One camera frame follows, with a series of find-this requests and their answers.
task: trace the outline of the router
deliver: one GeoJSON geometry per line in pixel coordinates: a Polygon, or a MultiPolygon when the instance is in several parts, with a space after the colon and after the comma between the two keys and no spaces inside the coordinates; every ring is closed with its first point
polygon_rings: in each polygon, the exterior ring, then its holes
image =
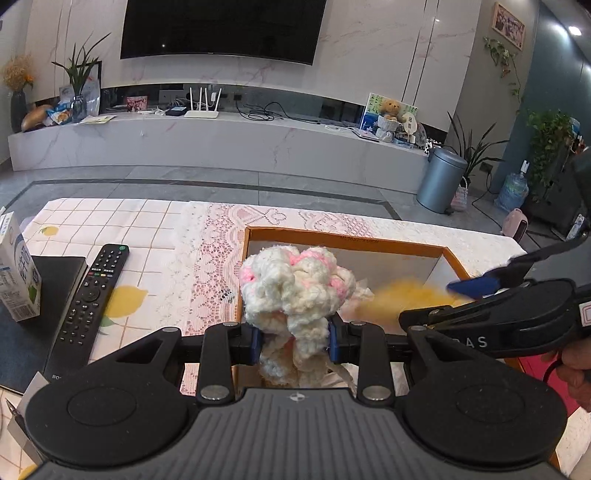
{"type": "Polygon", "coordinates": [[[221,94],[222,94],[222,89],[220,88],[220,91],[217,94],[216,106],[215,106],[214,110],[210,110],[207,105],[207,89],[205,90],[205,93],[204,93],[203,87],[201,87],[199,89],[199,104],[197,106],[197,110],[193,110],[193,88],[191,87],[189,89],[189,95],[190,95],[190,100],[191,100],[191,109],[188,110],[187,113],[184,114],[184,117],[185,118],[217,118],[217,116],[220,113],[217,111],[217,106],[219,105],[221,94]],[[201,98],[202,98],[203,94],[205,94],[205,97],[204,97],[205,110],[201,110],[201,98]]]}

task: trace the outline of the papers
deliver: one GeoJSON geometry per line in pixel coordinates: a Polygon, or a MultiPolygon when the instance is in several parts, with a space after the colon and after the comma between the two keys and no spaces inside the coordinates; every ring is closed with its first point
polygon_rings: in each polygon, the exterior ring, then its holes
{"type": "Polygon", "coordinates": [[[87,116],[79,125],[85,124],[105,124],[108,121],[114,119],[117,115],[99,115],[99,116],[87,116]]]}

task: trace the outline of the remote control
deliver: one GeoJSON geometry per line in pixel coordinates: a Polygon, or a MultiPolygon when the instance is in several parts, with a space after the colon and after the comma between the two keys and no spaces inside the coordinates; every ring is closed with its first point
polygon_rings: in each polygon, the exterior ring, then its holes
{"type": "Polygon", "coordinates": [[[127,245],[107,244],[82,278],[47,359],[43,376],[59,380],[88,364],[111,292],[129,256],[127,245]]]}

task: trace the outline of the person's hand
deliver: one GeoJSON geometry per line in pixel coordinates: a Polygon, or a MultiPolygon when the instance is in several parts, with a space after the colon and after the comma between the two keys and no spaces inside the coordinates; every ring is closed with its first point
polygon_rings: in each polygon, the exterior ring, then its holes
{"type": "MultiPolygon", "coordinates": [[[[546,354],[543,359],[550,361],[555,354],[546,354]]],[[[591,412],[591,383],[585,380],[583,372],[591,369],[591,338],[578,340],[564,347],[562,363],[556,369],[556,375],[569,385],[569,395],[591,412]]]]}

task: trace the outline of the yarn ball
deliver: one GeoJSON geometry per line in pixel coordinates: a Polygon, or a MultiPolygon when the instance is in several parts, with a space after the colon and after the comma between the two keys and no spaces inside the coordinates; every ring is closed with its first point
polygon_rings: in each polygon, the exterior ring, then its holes
{"type": "Polygon", "coordinates": [[[239,272],[245,320],[265,333],[259,360],[270,384],[319,387],[330,367],[326,317],[353,295],[355,276],[326,248],[277,245],[239,272]]]}

